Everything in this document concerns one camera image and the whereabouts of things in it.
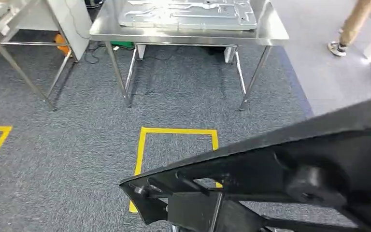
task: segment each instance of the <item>black cable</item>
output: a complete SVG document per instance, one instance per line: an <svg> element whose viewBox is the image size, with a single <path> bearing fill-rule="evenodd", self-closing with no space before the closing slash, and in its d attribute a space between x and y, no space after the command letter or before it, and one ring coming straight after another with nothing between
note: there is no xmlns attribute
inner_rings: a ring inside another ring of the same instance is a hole
<svg viewBox="0 0 371 232"><path fill-rule="evenodd" d="M99 44L99 43L97 43L96 44L96 47L94 47L94 48L87 48L87 50L86 50L86 52L85 52L85 61L87 62L87 63L89 63L89 64L97 64L99 61L100 61L100 58L99 57L97 57L97 56L95 56L94 54L95 54L95 52L99 49L99 48L101 48L101 47L104 47L105 45L104 44ZM92 62L92 61L89 61L89 60L87 60L87 55L88 54L90 54L96 61L94 61L94 62Z"/></svg>
<svg viewBox="0 0 371 232"><path fill-rule="evenodd" d="M80 36L80 38L90 40L90 37L84 37L80 34L80 32L78 32L77 26L76 26L76 19L74 18L73 14L71 12L71 8L69 7L68 0L65 0L65 4L66 4L66 7L69 9L69 13L71 14L71 18L72 18L72 21L73 21L73 27L74 27L74 30L76 31L76 33Z"/></svg>

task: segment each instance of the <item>light gray floor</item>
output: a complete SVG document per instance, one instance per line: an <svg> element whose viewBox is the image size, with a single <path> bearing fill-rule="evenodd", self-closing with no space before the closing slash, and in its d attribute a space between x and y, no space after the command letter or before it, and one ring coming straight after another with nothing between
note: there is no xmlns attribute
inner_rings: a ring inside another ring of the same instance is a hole
<svg viewBox="0 0 371 232"><path fill-rule="evenodd" d="M290 36L285 50L315 115L371 98L371 65L362 54L371 42L371 19L347 57L327 50L356 0L272 2Z"/></svg>
<svg viewBox="0 0 371 232"><path fill-rule="evenodd" d="M31 78L48 87L62 55L52 47L9 49ZM262 47L241 49L243 73L251 76ZM123 75L131 53L119 50ZM0 149L0 231L158 231L128 212L117 187L133 175L140 128L216 129L219 145L304 120L312 112L283 48L275 48L258 77L246 111L235 65L199 47L147 48L136 67L133 107L126 108L105 49L96 64L81 61L63 76L46 105L0 58L0 125L12 125ZM95 61L91 55L88 60ZM145 170L211 149L204 136L146 138ZM304 205L255 204L260 213L324 223L349 224L332 210Z"/></svg>

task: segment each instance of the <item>stainless steel table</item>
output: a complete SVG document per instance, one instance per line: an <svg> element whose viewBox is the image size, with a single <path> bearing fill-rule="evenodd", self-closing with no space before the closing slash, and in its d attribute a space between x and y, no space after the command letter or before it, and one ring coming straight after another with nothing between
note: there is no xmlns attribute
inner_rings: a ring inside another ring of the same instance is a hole
<svg viewBox="0 0 371 232"><path fill-rule="evenodd" d="M12 37L19 31L17 29L17 25L20 23L21 20L25 18L27 14L29 14L30 11L33 10L33 8L38 5L40 2L43 2L46 8L48 9L50 16L53 19L53 22L55 23L56 27L59 30L59 33L62 35L62 37L65 39L65 43L46 43L46 42L14 42L11 41ZM67 61L70 57L73 57L75 62L76 56L72 50L72 47L65 36L62 27L60 26L58 20L55 17L55 13L53 12L52 8L50 7L47 0L25 0L20 2L10 2L12 4L13 10L11 12L8 12L4 16L0 18L0 53L2 56L10 63L10 65L18 72L18 74L25 80L25 82L30 86L30 88L37 93L41 99L46 102L49 106L49 109L55 110L55 107L49 100L49 95L52 93L53 88L55 87L56 82L58 81L60 75L62 74L63 70L65 69L65 66L67 64ZM8 31L6 32L6 35L2 34L2 31L4 28L8 28ZM65 46L68 47L69 51L67 55L64 57L61 66L59 67L51 86L47 90L47 92L43 92L38 86L36 86L32 80L25 74L25 72L20 68L20 66L17 64L15 59L12 57L12 55L6 50L5 46L7 45L23 45L23 46Z"/></svg>
<svg viewBox="0 0 371 232"><path fill-rule="evenodd" d="M283 45L288 40L288 34L276 10L269 0L251 0L251 6L257 18L258 27L254 31L225 31L225 30L191 30L191 29L161 29L161 28L129 28L120 26L118 17L125 0L107 0L104 2L98 17L90 29L91 39L104 41L113 63L118 86L125 103L131 106L127 91L130 86L132 71L136 59L142 59L147 44L159 45L188 45L188 46L223 46L226 47L226 62L237 63L237 71L243 92L240 110L246 108L248 98L261 67L264 65L272 46ZM135 43L130 69L123 83L110 41L132 41ZM261 59L248 86L245 85L241 72L239 45L258 44L265 46Z"/></svg>

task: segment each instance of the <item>shoe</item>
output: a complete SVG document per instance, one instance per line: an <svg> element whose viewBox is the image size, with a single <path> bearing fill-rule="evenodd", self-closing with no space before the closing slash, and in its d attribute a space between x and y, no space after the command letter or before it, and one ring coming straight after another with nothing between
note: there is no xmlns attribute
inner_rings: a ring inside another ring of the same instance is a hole
<svg viewBox="0 0 371 232"><path fill-rule="evenodd" d="M335 42L335 41L332 41L332 42L328 43L329 51L332 54L334 54L336 56L339 56L339 57L346 56L347 48L348 48L347 46L341 45L341 43L338 43L338 42Z"/></svg>

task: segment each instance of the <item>metal panel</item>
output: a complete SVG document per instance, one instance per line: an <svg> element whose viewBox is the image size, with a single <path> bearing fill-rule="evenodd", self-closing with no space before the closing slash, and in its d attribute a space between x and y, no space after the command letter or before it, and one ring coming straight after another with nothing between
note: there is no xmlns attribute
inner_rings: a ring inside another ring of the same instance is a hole
<svg viewBox="0 0 371 232"><path fill-rule="evenodd" d="M254 30L247 0L128 0L119 17L126 27Z"/></svg>

